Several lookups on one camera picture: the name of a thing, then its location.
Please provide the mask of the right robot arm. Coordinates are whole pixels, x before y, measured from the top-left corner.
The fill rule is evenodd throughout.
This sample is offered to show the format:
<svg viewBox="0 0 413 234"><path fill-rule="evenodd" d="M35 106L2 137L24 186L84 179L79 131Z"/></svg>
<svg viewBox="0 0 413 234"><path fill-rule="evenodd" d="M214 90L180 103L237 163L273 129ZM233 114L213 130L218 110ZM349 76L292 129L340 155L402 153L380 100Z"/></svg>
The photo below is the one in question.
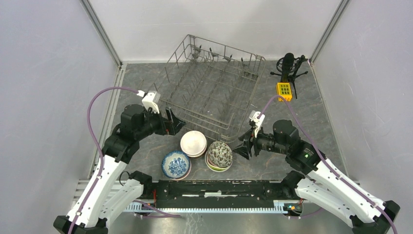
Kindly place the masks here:
<svg viewBox="0 0 413 234"><path fill-rule="evenodd" d="M258 156L261 151L285 155L293 168L283 180L282 195L309 200L352 228L355 234L397 233L394 221L400 206L392 200L384 201L370 194L336 167L317 145L300 138L299 130L290 120L277 120L273 133L262 128L263 112L252 111L251 128L240 136L241 145L233 153L246 159Z"/></svg>

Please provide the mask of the grey wire dish rack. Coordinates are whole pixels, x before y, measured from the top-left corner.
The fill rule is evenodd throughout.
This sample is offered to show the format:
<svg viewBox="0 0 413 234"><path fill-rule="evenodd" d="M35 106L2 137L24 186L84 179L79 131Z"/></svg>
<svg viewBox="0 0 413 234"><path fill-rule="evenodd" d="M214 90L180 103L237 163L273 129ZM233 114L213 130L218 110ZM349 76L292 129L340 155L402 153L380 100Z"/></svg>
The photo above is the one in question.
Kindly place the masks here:
<svg viewBox="0 0 413 234"><path fill-rule="evenodd" d="M150 86L160 110L170 107L188 130L232 143L241 135L266 59L187 35Z"/></svg>

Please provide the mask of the floral brown patterned bowl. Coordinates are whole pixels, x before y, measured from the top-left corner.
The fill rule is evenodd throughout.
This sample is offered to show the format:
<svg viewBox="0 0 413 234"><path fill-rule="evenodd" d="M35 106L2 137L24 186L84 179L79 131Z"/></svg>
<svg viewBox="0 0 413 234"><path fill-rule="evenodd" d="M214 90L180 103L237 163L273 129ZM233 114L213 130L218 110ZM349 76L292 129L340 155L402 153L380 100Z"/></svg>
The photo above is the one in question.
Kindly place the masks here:
<svg viewBox="0 0 413 234"><path fill-rule="evenodd" d="M209 161L219 168L227 168L233 161L231 148L222 141L211 143L208 147L207 155Z"/></svg>

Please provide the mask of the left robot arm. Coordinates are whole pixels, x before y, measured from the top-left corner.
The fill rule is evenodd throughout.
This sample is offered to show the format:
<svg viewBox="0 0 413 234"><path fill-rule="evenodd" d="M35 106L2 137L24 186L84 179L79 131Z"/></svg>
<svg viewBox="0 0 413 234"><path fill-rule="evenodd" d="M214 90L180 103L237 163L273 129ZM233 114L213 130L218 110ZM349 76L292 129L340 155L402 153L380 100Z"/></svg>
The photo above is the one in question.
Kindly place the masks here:
<svg viewBox="0 0 413 234"><path fill-rule="evenodd" d="M120 123L106 139L97 168L83 194L67 215L57 216L54 228L61 234L106 234L119 215L136 198L152 195L152 177L133 172L115 195L108 198L115 181L120 177L140 141L152 134L174 136L185 122L166 108L166 116L139 104L125 107Z"/></svg>

